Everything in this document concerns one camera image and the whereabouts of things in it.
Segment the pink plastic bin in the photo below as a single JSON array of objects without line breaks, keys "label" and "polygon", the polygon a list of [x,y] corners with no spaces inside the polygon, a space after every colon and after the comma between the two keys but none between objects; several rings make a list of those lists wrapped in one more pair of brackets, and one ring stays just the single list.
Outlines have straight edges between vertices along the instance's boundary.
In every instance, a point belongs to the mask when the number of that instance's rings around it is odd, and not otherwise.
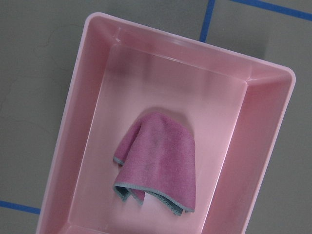
[{"label": "pink plastic bin", "polygon": [[[85,21],[36,232],[243,234],[292,95],[287,67],[104,13]],[[196,146],[196,207],[174,215],[113,191],[113,154],[165,112]]]}]

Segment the pink fleece cloth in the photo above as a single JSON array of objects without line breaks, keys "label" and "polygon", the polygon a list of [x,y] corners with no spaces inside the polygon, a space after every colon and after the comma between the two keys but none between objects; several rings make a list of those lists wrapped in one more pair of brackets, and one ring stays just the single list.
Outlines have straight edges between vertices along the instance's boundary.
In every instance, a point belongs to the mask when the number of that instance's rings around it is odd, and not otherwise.
[{"label": "pink fleece cloth", "polygon": [[122,201],[132,196],[141,205],[150,194],[175,215],[195,211],[195,140],[179,122],[158,112],[142,116],[113,160],[121,167],[113,189]]}]

